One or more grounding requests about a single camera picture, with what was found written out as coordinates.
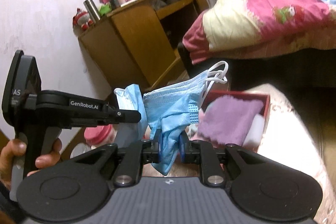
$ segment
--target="controller handle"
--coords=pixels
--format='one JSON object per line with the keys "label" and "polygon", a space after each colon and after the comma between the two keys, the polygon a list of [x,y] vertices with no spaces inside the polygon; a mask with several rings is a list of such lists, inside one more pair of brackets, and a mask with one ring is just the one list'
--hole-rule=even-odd
{"label": "controller handle", "polygon": [[18,133],[19,138],[27,145],[25,155],[14,157],[12,167],[11,190],[9,197],[17,201],[16,191],[21,181],[31,171],[37,170],[35,161],[40,155],[48,154],[53,149],[54,141],[59,137],[61,129],[58,127],[46,127],[38,124],[26,124],[22,132]]}

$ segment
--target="wooden floor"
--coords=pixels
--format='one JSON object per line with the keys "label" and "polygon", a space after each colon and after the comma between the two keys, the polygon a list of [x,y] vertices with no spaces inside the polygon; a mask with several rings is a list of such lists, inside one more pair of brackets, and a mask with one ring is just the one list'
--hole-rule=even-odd
{"label": "wooden floor", "polygon": [[282,90],[314,139],[336,189],[336,89]]}

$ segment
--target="pink blanket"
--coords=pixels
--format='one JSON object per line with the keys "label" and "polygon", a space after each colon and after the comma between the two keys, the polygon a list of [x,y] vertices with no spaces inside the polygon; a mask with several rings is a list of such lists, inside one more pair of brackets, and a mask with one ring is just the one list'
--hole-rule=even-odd
{"label": "pink blanket", "polygon": [[336,48],[336,7],[321,0],[218,0],[183,38],[192,62]]}

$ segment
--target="wooden desk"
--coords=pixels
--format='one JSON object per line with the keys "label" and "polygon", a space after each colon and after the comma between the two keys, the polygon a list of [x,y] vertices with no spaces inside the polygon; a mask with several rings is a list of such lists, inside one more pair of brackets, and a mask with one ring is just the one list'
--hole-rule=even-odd
{"label": "wooden desk", "polygon": [[6,146],[6,144],[9,142],[8,138],[5,136],[4,133],[0,130],[0,152],[1,150]]}
{"label": "wooden desk", "polygon": [[153,90],[185,70],[177,44],[208,4],[178,0],[154,10],[152,2],[118,8],[79,37],[112,89],[138,84],[143,91]]}

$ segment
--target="purple towel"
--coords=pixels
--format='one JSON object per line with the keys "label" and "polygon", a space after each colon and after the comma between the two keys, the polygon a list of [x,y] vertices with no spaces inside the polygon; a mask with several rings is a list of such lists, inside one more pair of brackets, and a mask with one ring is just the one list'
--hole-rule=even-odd
{"label": "purple towel", "polygon": [[242,145],[253,118],[263,108],[260,100],[244,101],[225,95],[208,106],[198,132],[219,144]]}

